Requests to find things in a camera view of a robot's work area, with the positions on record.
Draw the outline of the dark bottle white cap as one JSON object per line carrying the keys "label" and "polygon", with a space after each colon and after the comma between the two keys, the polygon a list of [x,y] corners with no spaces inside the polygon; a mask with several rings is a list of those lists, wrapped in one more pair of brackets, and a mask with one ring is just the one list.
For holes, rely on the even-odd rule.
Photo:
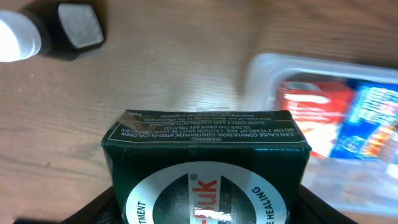
{"label": "dark bottle white cap", "polygon": [[32,1],[1,10],[1,62],[36,55],[76,60],[100,49],[105,27],[95,1]]}

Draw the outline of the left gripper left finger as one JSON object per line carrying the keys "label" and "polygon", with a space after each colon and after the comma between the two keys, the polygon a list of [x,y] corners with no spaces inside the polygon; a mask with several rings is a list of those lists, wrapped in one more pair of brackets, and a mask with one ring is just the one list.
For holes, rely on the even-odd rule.
{"label": "left gripper left finger", "polygon": [[17,218],[13,224],[123,224],[114,188],[110,186],[82,209],[64,220]]}

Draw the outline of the green square box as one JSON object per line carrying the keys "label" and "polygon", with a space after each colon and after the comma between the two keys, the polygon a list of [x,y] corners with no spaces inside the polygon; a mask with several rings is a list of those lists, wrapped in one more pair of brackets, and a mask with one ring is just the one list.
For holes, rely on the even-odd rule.
{"label": "green square box", "polygon": [[101,146],[124,223],[286,223],[311,147],[288,111],[127,110]]}

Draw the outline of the red Panadol box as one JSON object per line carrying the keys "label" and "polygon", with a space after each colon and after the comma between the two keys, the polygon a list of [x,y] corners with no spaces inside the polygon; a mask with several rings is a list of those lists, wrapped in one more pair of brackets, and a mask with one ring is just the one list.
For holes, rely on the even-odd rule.
{"label": "red Panadol box", "polygon": [[277,108],[288,110],[312,147],[311,155],[326,158],[338,137],[354,90],[341,81],[284,81]]}

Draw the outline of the blue Kool Fever box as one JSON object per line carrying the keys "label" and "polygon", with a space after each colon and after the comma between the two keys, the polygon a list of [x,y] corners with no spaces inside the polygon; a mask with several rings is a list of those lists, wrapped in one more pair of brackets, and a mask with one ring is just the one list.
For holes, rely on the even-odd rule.
{"label": "blue Kool Fever box", "polygon": [[330,157],[377,158],[397,126],[397,85],[356,82],[354,98]]}

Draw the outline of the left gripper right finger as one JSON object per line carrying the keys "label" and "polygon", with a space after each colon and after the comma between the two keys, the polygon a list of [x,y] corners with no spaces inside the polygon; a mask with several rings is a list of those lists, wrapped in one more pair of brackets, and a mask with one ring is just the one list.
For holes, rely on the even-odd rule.
{"label": "left gripper right finger", "polygon": [[299,188],[298,199],[289,212],[289,224],[358,224],[340,213],[312,191]]}

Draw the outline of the white blue Panadol box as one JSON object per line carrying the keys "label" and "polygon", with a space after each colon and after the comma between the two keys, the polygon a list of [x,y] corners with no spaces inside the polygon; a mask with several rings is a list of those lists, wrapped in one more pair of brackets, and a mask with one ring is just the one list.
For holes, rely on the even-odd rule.
{"label": "white blue Panadol box", "polygon": [[397,178],[397,124],[392,128],[391,135],[387,139],[381,153],[381,160],[386,163],[386,173]]}

